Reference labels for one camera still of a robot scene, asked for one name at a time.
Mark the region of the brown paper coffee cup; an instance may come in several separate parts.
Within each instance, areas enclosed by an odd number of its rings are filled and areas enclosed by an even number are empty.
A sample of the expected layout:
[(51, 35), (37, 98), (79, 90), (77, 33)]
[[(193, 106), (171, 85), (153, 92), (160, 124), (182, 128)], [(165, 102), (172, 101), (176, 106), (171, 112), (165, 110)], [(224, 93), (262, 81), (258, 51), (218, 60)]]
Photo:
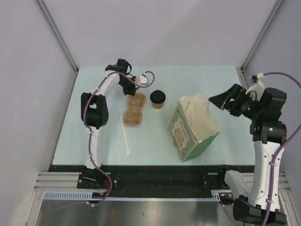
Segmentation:
[(161, 108), (164, 106), (164, 102), (162, 102), (162, 103), (155, 103), (155, 102), (152, 102), (152, 106), (153, 106), (155, 109), (161, 109)]

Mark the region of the black plastic cup lid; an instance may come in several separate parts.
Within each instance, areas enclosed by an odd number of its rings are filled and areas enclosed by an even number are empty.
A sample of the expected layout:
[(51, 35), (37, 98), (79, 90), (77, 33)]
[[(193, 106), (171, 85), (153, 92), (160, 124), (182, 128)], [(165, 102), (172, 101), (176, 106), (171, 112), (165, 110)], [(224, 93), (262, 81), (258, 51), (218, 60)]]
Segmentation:
[(154, 104), (162, 104), (166, 100), (166, 95), (161, 90), (155, 90), (151, 93), (150, 100)]

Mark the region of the green illustrated paper bag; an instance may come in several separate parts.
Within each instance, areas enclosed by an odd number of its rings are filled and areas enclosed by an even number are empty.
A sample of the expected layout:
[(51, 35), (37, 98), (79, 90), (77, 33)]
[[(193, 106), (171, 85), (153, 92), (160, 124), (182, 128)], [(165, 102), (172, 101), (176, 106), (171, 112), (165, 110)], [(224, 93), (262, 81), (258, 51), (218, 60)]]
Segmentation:
[(221, 131), (200, 93), (178, 100), (166, 129), (181, 162), (199, 157)]

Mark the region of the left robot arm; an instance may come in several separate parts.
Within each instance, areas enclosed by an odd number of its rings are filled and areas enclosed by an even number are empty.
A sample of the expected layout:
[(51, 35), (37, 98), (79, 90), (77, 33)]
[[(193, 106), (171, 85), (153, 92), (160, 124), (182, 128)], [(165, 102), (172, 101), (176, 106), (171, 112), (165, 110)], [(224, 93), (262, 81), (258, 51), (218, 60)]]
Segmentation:
[(105, 68), (104, 78), (89, 93), (82, 93), (81, 119), (87, 128), (88, 154), (85, 166), (94, 170), (101, 167), (102, 163), (97, 160), (98, 135), (109, 119), (107, 96), (113, 87), (120, 85), (125, 95), (133, 96), (138, 87), (135, 85), (136, 77), (128, 77), (132, 70), (131, 64), (125, 59), (118, 59), (115, 65)]

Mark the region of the brown cardboard cup carrier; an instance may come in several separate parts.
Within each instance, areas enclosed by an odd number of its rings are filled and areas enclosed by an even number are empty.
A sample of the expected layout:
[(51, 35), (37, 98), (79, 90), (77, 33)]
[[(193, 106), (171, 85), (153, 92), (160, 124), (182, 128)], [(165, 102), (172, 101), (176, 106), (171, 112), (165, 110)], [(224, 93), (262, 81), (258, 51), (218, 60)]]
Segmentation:
[(123, 123), (129, 126), (138, 126), (143, 120), (142, 109), (146, 103), (146, 96), (143, 93), (129, 95), (127, 98), (127, 110), (123, 114)]

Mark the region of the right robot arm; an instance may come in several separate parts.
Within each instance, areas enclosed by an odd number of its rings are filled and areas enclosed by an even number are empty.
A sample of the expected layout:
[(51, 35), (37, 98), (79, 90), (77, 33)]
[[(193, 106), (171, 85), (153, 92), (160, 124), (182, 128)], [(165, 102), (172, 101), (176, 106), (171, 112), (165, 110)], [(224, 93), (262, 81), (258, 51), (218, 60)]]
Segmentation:
[(210, 97), (209, 102), (231, 115), (252, 121), (255, 165), (252, 187), (248, 187), (238, 167), (223, 165), (217, 177), (222, 189), (230, 189), (233, 197), (233, 218), (256, 226), (284, 226), (286, 215), (280, 211), (278, 198), (279, 165), (286, 125), (279, 118), (286, 102), (286, 93), (275, 88), (246, 90), (234, 84), (227, 91)]

